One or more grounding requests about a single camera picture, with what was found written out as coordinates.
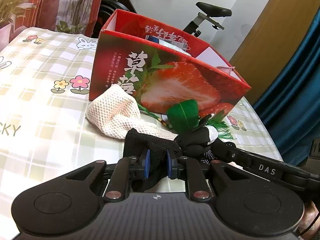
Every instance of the rabbit print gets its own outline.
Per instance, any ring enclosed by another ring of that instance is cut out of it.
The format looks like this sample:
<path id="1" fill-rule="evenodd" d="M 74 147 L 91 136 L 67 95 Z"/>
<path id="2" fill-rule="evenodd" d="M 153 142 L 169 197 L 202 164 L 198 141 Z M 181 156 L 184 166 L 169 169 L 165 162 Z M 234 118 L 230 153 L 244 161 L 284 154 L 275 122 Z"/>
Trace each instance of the rabbit print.
<path id="1" fill-rule="evenodd" d="M 3 69 L 11 65 L 11 61 L 6 61 L 6 62 L 2 62 L 2 61 L 3 61 L 3 57 L 0 57 L 0 69 Z"/>
<path id="2" fill-rule="evenodd" d="M 86 39 L 79 37 L 78 38 L 79 43 L 77 44 L 78 49 L 83 50 L 83 49 L 93 49 L 96 50 L 97 48 L 97 40 L 95 41 L 90 41 L 87 42 Z"/>

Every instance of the white mesh towel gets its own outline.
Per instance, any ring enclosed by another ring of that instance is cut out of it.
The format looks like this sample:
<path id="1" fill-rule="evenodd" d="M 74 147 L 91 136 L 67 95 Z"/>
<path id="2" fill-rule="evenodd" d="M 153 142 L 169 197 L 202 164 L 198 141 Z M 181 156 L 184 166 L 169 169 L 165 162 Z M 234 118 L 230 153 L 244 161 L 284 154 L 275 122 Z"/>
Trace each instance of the white mesh towel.
<path id="1" fill-rule="evenodd" d="M 124 139 L 131 128 L 163 139 L 173 140 L 177 136 L 142 120 L 136 100 L 116 84 L 92 101 L 85 116 L 105 135 L 117 139 Z"/>

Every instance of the black seat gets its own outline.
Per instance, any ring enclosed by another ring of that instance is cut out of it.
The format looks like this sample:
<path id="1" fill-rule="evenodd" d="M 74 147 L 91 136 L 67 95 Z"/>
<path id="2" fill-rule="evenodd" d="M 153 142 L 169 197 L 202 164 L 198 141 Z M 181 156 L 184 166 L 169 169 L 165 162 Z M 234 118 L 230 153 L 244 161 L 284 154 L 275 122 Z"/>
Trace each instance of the black seat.
<path id="1" fill-rule="evenodd" d="M 230 9 L 215 6 L 212 4 L 197 2 L 196 6 L 209 17 L 228 17 L 232 15 Z"/>

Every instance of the red cardboard box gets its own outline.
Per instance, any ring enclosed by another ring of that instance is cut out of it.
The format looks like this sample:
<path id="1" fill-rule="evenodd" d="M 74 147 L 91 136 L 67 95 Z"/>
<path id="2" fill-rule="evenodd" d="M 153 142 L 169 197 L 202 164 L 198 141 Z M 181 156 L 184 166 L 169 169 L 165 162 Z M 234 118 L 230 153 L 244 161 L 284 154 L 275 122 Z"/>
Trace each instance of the red cardboard box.
<path id="1" fill-rule="evenodd" d="M 191 56 L 146 40 L 151 35 L 171 42 Z M 120 85 L 149 111 L 165 114 L 188 99 L 200 116 L 221 119 L 250 86 L 208 43 L 162 22 L 117 9 L 103 26 L 93 63 L 89 100 L 112 84 Z"/>

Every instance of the wooden door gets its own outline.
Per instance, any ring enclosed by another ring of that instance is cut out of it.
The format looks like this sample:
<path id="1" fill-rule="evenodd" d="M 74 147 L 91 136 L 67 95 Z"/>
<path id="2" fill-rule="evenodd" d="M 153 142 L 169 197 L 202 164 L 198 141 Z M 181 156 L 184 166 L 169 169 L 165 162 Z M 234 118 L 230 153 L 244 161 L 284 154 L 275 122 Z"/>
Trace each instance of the wooden door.
<path id="1" fill-rule="evenodd" d="M 319 6 L 320 0 L 269 0 L 230 60 L 252 87 L 246 95 L 251 104 L 288 63 Z"/>

